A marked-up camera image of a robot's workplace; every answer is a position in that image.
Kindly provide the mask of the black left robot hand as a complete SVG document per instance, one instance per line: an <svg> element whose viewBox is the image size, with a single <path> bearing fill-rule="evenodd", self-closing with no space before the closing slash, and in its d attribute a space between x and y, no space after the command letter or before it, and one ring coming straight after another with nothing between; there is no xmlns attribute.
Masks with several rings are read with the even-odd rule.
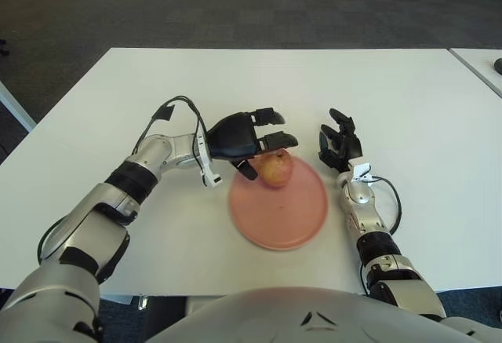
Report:
<svg viewBox="0 0 502 343"><path fill-rule="evenodd" d="M210 130L204 130L201 126L197 128L196 162L201 170L203 184L215 187L221 182L220 175L210 169L210 163L214 159L230 162L245 178L255 180L258 173L250 164L250 159L298 145L292 134L278 131L258 137L255 128L284 123L285 119L273 108L261 108L229 115Z"/></svg>

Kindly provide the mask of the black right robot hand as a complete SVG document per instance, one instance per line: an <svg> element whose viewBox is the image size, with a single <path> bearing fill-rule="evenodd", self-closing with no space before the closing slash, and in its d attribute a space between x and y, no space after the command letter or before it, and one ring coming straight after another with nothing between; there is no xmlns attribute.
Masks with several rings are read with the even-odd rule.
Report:
<svg viewBox="0 0 502 343"><path fill-rule="evenodd" d="M329 115L338 128L321 125L319 132L318 157L330 169L348 177L350 182L374 182L370 174L371 165L364 160L361 142L355 134L355 124L352 117L348 117L337 109L330 108Z"/></svg>

